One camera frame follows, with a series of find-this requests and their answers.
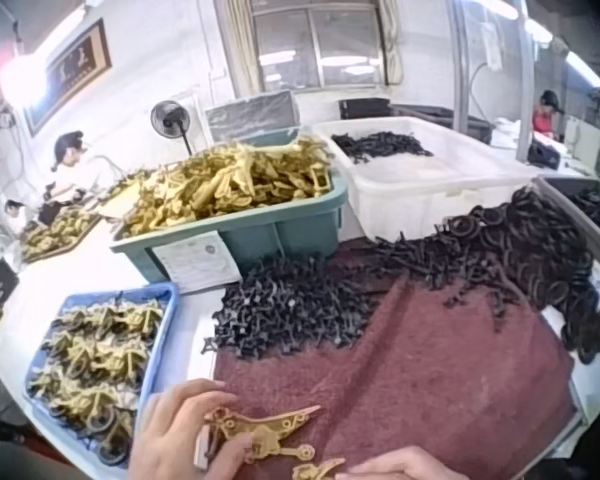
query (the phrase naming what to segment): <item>window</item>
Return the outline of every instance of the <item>window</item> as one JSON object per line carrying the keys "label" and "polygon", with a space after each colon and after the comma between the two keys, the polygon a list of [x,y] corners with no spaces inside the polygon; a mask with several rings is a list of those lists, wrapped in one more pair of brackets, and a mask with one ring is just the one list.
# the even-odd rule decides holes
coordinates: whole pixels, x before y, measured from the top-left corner
{"label": "window", "polygon": [[251,8],[264,90],[384,83],[372,0],[251,0]]}

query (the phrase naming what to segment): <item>electric fan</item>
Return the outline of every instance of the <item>electric fan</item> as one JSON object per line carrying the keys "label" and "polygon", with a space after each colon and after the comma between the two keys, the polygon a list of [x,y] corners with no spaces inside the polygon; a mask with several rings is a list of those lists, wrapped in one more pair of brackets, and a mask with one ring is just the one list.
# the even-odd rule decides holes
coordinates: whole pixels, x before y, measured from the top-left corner
{"label": "electric fan", "polygon": [[153,107],[153,110],[151,110],[151,125],[163,137],[182,137],[189,156],[193,155],[186,135],[191,125],[191,118],[189,112],[179,103],[173,100],[165,100]]}

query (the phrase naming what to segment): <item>curtain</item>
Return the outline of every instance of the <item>curtain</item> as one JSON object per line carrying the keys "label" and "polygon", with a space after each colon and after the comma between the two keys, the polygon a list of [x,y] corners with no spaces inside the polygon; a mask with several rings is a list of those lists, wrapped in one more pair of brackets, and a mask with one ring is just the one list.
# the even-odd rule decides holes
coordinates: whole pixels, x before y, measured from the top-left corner
{"label": "curtain", "polygon": [[387,83],[400,85],[404,78],[402,59],[400,58],[400,11],[398,0],[378,0],[382,34],[384,39],[385,57],[387,65]]}
{"label": "curtain", "polygon": [[220,0],[226,18],[226,51],[233,65],[236,95],[249,97],[260,93],[260,69],[251,17],[251,2]]}

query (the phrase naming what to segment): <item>person in red shirt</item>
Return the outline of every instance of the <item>person in red shirt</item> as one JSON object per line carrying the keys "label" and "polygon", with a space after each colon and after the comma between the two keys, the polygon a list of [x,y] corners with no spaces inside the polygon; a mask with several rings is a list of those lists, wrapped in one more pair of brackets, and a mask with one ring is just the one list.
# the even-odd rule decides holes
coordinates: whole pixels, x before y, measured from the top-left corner
{"label": "person in red shirt", "polygon": [[533,130],[549,138],[555,138],[553,133],[553,115],[564,113],[560,109],[558,96],[552,90],[545,90],[540,97],[540,105],[533,111]]}

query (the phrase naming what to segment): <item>hand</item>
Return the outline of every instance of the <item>hand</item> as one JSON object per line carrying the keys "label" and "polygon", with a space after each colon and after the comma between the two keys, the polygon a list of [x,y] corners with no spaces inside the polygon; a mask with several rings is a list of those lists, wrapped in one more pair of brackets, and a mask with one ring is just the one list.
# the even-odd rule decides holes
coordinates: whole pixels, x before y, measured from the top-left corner
{"label": "hand", "polygon": [[420,447],[406,447],[353,467],[336,480],[468,480]]}
{"label": "hand", "polygon": [[134,440],[131,480],[231,480],[251,451],[251,436],[238,436],[224,444],[209,469],[193,465],[196,439],[204,417],[235,402],[223,392],[224,383],[193,380],[151,399]]}

